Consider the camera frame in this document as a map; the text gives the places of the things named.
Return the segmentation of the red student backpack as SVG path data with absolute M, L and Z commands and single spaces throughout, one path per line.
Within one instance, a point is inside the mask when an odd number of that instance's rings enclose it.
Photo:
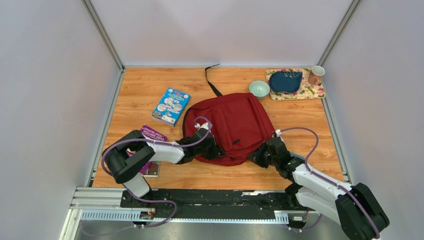
M 187 144 L 195 134 L 196 122 L 203 124 L 209 120 L 211 134 L 224 156 L 210 149 L 207 156 L 198 156 L 197 160 L 227 167 L 241 165 L 248 160 L 248 155 L 272 137 L 275 128 L 252 93 L 223 95 L 212 83 L 209 86 L 216 96 L 197 102 L 186 111 L 182 121 L 183 140 Z

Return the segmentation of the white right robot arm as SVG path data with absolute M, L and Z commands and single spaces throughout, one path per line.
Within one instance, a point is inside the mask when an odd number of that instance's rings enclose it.
M 280 137 L 265 141 L 248 160 L 261 168 L 274 167 L 291 181 L 285 189 L 285 203 L 293 210 L 315 210 L 339 224 L 351 240 L 380 238 L 390 220 L 371 189 L 363 183 L 351 185 L 336 180 L 288 151 Z

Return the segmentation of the floral rectangular tray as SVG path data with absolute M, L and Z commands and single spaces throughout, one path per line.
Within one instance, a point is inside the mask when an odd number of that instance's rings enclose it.
M 265 77 L 270 87 L 270 98 L 275 101 L 325 98 L 326 92 L 321 83 L 308 82 L 312 73 L 311 67 L 267 69 Z

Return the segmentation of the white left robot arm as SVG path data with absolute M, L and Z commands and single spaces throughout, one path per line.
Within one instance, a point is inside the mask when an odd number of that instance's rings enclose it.
M 138 206 L 148 207 L 153 201 L 151 187 L 141 173 L 149 162 L 186 164 L 195 157 L 207 160 L 226 155 L 207 127 L 201 127 L 192 136 L 177 141 L 165 142 L 145 137 L 133 130 L 103 151 L 102 166 L 107 166 L 109 175 L 133 194 Z

